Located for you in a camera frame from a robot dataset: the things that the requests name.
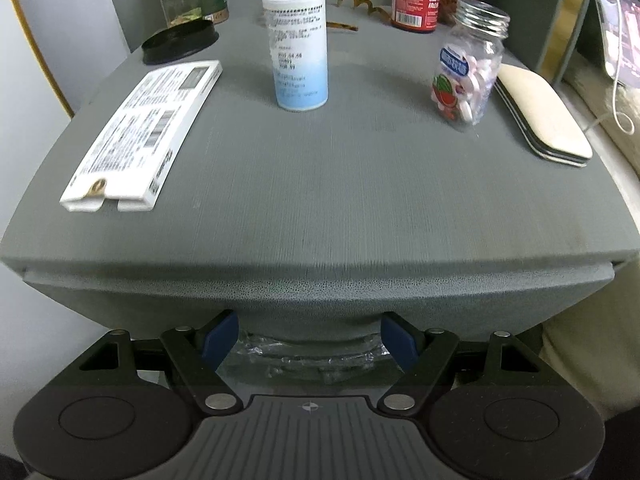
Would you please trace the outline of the grey top drawer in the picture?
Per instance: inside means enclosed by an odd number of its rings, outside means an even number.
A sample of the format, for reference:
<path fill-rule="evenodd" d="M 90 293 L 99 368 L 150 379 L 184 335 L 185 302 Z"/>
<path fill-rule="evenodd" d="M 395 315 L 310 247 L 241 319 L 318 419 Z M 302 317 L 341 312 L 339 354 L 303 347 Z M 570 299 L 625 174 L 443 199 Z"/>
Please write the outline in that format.
<path fill-rule="evenodd" d="M 525 332 L 613 278 L 612 264 L 602 263 L 461 278 L 200 283 L 30 274 L 25 281 L 85 318 L 137 338 L 183 325 L 200 327 L 231 309 L 262 356 L 273 356 L 278 344 L 300 368 L 316 358 L 337 370 L 339 359 L 362 358 L 374 347 L 385 312 L 420 330 L 439 327 L 481 341 L 496 330 Z"/>

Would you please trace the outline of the white barcode medicine box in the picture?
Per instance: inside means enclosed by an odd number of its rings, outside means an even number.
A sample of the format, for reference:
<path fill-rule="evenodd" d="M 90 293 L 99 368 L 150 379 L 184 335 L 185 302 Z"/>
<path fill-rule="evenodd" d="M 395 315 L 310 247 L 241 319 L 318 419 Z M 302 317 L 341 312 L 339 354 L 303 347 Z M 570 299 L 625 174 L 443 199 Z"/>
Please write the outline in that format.
<path fill-rule="evenodd" d="M 219 61 L 180 63 L 147 73 L 88 149 L 60 204 L 70 212 L 95 212 L 114 200 L 122 212 L 152 210 L 221 75 Z"/>

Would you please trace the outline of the beige eyeglass case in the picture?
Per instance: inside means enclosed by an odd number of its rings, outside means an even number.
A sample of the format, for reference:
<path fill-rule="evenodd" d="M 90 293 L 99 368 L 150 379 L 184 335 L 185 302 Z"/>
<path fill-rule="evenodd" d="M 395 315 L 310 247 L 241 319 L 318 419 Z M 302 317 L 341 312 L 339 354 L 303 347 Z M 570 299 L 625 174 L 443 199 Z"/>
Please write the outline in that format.
<path fill-rule="evenodd" d="M 536 155 L 573 167 L 590 162 L 593 151 L 585 133 L 544 78 L 526 68 L 502 64 L 494 89 Z"/>

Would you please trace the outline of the clear jar of pink candies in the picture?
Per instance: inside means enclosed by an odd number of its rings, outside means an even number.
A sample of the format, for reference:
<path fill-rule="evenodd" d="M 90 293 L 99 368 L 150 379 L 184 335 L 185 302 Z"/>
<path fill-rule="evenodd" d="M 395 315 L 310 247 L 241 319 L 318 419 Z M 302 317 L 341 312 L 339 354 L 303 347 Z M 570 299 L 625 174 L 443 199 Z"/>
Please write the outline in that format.
<path fill-rule="evenodd" d="M 478 0 L 458 0 L 454 26 L 439 50 L 431 98 L 460 129 L 483 118 L 503 58 L 510 16 Z"/>

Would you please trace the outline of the white blue spray bottle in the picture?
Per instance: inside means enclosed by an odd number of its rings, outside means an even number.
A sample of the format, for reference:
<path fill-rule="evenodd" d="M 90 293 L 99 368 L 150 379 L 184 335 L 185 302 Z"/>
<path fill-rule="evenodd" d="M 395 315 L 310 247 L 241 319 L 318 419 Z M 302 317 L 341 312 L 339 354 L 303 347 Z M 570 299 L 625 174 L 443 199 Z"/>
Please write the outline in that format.
<path fill-rule="evenodd" d="M 280 107 L 315 110 L 329 99 L 326 0 L 262 0 Z"/>

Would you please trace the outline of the grey fabric nightstand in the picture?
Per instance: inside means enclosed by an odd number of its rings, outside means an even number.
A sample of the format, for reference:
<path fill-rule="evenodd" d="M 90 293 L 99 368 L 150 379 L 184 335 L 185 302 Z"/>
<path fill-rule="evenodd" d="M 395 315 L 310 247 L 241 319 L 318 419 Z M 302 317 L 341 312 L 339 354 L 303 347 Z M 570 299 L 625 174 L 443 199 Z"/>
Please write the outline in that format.
<path fill-rule="evenodd" d="M 224 71 L 155 207 L 69 212 L 70 177 L 146 73 L 130 55 L 32 178 L 2 261 L 24 281 L 220 283 L 615 272 L 633 259 L 638 229 L 599 159 L 539 158 L 498 96 L 472 129 L 440 118 L 430 94 L 441 41 L 366 19 L 331 32 L 329 101 L 290 113 L 274 99 L 257 13 L 235 14 L 205 51 Z"/>

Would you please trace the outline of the black jar lid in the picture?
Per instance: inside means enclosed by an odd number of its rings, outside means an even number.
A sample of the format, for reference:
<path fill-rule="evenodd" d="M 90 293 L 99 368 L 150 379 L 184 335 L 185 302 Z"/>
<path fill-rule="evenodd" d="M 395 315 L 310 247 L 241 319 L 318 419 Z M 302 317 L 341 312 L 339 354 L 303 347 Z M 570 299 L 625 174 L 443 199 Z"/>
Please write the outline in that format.
<path fill-rule="evenodd" d="M 206 18 L 170 26 L 157 32 L 142 44 L 142 62 L 154 66 L 175 62 L 214 44 L 219 32 Z"/>

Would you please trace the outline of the white fluffy blanket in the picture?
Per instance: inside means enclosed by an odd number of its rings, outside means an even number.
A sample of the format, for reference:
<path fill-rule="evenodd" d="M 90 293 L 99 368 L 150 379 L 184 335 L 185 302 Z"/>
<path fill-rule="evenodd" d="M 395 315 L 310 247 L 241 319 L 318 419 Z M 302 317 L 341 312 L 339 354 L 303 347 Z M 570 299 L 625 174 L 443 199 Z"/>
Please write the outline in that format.
<path fill-rule="evenodd" d="M 618 121 L 627 127 L 634 124 L 630 136 L 618 128 L 613 117 L 613 81 L 600 68 L 589 63 L 579 53 L 570 59 L 563 79 L 585 102 L 590 112 L 600 119 L 600 125 L 620 150 L 636 174 L 639 174 L 639 90 L 618 84 L 616 110 L 622 115 Z"/>

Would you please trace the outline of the brown wavy headband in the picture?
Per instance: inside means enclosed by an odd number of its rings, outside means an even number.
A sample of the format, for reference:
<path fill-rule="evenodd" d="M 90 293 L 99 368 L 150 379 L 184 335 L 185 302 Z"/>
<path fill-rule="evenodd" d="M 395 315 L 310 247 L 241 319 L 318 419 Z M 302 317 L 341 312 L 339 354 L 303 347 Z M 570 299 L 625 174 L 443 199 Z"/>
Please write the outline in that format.
<path fill-rule="evenodd" d="M 339 8 L 347 0 L 336 0 L 335 5 Z M 383 23 L 392 24 L 392 14 L 390 11 L 384 8 L 384 6 L 376 6 L 371 0 L 349 0 L 354 10 L 365 8 L 367 10 L 367 16 L 376 15 Z M 346 23 L 326 21 L 326 27 L 335 30 L 344 30 L 345 32 L 358 32 L 359 27 L 357 25 L 351 25 Z"/>

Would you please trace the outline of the grey upholstered headboard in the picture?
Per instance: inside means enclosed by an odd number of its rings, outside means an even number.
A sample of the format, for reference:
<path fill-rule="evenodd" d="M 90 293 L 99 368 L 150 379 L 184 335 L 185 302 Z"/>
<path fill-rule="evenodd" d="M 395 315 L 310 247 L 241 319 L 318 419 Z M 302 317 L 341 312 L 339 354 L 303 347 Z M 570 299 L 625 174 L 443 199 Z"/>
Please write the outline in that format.
<path fill-rule="evenodd" d="M 510 15 L 506 47 L 557 86 L 567 69 L 590 0 L 483 0 Z"/>

